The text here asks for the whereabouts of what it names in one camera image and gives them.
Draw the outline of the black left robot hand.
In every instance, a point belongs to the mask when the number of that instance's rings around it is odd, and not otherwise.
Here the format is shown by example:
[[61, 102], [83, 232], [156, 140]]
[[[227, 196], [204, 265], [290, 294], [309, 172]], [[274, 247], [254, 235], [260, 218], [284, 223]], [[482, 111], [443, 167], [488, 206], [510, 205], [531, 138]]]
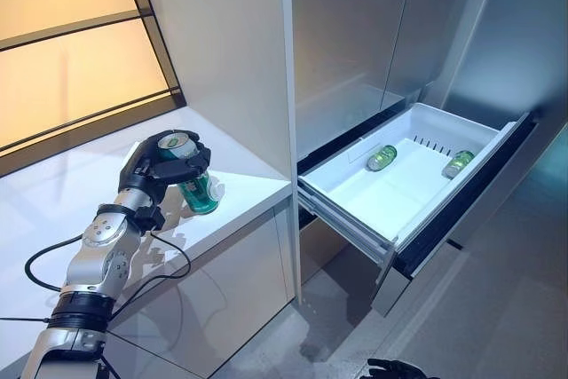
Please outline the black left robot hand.
[[142, 141], [122, 167], [118, 192], [134, 188], [160, 204], [170, 185], [205, 173], [211, 151], [189, 130], [165, 130]]

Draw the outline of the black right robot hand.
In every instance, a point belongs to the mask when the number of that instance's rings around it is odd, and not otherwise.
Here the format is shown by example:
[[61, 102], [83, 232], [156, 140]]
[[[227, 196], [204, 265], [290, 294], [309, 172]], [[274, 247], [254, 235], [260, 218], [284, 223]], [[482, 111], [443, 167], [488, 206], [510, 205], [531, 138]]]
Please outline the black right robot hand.
[[426, 374], [418, 367], [400, 360], [368, 359], [367, 378], [425, 379]]

